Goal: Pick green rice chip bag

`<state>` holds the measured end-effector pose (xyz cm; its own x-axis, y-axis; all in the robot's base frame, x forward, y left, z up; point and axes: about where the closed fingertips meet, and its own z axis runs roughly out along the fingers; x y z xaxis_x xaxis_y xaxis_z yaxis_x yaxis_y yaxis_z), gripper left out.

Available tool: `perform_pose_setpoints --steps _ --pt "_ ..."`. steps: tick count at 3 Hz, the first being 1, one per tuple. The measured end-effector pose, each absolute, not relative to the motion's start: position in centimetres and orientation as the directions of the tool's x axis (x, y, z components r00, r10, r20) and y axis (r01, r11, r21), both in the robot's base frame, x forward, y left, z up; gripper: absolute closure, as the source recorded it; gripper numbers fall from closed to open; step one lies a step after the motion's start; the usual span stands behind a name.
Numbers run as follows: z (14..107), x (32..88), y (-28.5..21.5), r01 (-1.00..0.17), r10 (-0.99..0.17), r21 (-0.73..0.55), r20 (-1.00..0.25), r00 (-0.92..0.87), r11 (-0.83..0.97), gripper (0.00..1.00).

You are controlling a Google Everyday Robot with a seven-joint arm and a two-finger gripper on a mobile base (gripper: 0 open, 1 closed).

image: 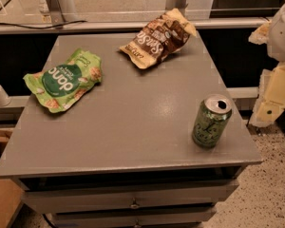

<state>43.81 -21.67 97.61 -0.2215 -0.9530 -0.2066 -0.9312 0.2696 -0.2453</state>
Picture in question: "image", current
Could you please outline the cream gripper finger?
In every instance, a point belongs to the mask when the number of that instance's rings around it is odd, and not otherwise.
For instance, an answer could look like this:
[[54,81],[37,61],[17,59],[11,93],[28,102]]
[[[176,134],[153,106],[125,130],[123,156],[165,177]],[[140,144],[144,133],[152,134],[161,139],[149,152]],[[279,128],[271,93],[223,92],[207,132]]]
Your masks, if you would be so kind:
[[248,38],[248,41],[256,45],[267,44],[269,39],[270,25],[271,22],[266,22],[260,27],[258,27],[255,31],[251,33]]
[[264,69],[258,87],[258,98],[249,124],[266,127],[272,124],[285,110],[285,63],[273,70]]

